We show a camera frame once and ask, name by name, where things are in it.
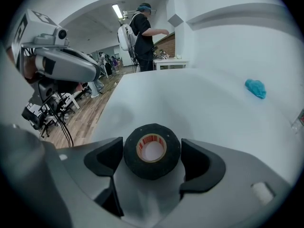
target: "roll of tape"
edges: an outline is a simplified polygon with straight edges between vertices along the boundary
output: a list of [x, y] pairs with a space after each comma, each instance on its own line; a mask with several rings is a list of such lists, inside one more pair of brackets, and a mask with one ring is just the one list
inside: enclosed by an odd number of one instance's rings
[[[156, 159], [149, 159], [146, 155], [148, 146], [157, 150], [160, 146], [162, 153], [158, 153]], [[123, 155], [136, 176], [156, 180], [174, 169], [181, 155], [181, 144], [169, 128], [148, 124], [131, 133], [125, 142]]]

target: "wooden floor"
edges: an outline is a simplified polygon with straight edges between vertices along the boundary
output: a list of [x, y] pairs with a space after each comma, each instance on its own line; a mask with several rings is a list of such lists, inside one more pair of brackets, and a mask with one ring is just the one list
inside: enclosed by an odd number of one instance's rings
[[[115, 76], [109, 78], [101, 78], [104, 84], [104, 89], [98, 97], [91, 98], [91, 95], [84, 95], [82, 99], [77, 99], [77, 103], [80, 109], [76, 109], [73, 106], [75, 114], [70, 113], [66, 122], [66, 126], [71, 133], [74, 146], [90, 143], [93, 129], [95, 128], [97, 121], [101, 113], [103, 112], [106, 103], [108, 102], [112, 92], [115, 90], [115, 82], [119, 82], [124, 74], [132, 73], [133, 68], [123, 68]], [[52, 126], [48, 131], [49, 137], [43, 139], [53, 143], [57, 149], [68, 147], [67, 139], [61, 130], [60, 126]]]

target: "black pants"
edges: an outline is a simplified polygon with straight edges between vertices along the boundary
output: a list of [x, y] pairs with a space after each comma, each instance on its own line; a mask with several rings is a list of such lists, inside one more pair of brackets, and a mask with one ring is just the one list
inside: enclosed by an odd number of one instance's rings
[[145, 54], [137, 55], [136, 59], [141, 67], [141, 72], [153, 70], [153, 52], [148, 51]]

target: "white desk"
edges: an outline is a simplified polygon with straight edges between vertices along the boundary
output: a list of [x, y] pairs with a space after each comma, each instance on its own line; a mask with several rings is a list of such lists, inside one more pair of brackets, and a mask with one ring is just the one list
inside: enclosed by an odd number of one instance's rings
[[[272, 105], [270, 94], [261, 100], [244, 82], [222, 71], [199, 69], [124, 75], [99, 118], [92, 141], [119, 136], [126, 140], [135, 128], [158, 123], [179, 140], [189, 138], [250, 153], [294, 184], [304, 149], [290, 123]], [[179, 163], [173, 174], [170, 180], [168, 174], [146, 181], [133, 175], [122, 160], [114, 180], [123, 220], [151, 227], [167, 215], [179, 202], [183, 165]]]
[[174, 58], [169, 58], [166, 60], [162, 59], [155, 59], [153, 60], [153, 63], [155, 64], [156, 70], [160, 70], [161, 66], [168, 66], [168, 69], [170, 69], [170, 66], [173, 65], [183, 65], [183, 67], [187, 67], [189, 61], [184, 60], [184, 59], [174, 59]]

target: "fluorescent light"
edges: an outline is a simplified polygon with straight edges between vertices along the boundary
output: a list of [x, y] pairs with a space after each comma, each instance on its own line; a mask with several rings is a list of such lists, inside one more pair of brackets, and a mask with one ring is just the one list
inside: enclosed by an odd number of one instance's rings
[[119, 10], [118, 5], [117, 5], [117, 4], [114, 4], [114, 5], [112, 5], [112, 7], [113, 7], [115, 13], [117, 14], [118, 18], [119, 18], [119, 19], [122, 19], [122, 18], [123, 18], [123, 15], [122, 15], [121, 11]]

